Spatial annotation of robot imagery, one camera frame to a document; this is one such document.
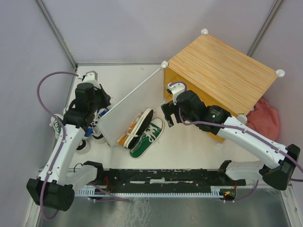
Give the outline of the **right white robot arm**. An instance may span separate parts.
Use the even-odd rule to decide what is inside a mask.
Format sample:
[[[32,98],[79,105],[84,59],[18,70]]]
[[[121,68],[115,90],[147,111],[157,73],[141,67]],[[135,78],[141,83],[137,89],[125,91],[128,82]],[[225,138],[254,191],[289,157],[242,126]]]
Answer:
[[[262,180],[267,185],[284,191],[295,168],[298,167],[300,148],[272,141],[241,123],[230,112],[217,105],[206,106],[191,90],[177,95],[161,109],[169,127],[178,123],[195,125],[204,132],[230,140],[258,158],[254,162],[224,161],[217,173],[218,181],[228,185],[233,180]]]

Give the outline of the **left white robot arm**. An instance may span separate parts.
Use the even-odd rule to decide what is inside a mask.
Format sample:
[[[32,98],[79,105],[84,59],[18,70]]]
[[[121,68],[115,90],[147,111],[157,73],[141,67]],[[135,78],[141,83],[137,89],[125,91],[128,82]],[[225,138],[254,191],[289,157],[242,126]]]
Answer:
[[[77,85],[75,99],[63,116],[62,131],[50,159],[39,176],[27,182],[27,190],[36,205],[67,211],[80,189],[90,182],[101,184],[104,181],[101,163],[87,161],[71,175],[68,175],[68,169],[94,120],[94,113],[109,105],[110,96],[100,84],[84,82]]]

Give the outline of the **white cabinet door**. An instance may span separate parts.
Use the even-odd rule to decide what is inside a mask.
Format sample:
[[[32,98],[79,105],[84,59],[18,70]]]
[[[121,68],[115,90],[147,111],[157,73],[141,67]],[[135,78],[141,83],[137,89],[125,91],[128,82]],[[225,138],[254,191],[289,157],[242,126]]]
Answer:
[[[157,111],[163,103],[164,70],[158,69],[112,107],[99,120],[98,127],[109,146],[115,147],[138,114],[148,107]]]

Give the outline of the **wooden shoe cabinet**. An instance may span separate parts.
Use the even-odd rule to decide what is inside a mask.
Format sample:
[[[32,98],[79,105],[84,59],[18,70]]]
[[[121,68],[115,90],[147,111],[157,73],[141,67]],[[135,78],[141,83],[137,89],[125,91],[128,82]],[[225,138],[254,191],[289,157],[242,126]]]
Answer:
[[[164,84],[186,83],[206,105],[218,105],[234,116],[245,116],[285,71],[273,70],[211,36],[201,35],[168,61]]]

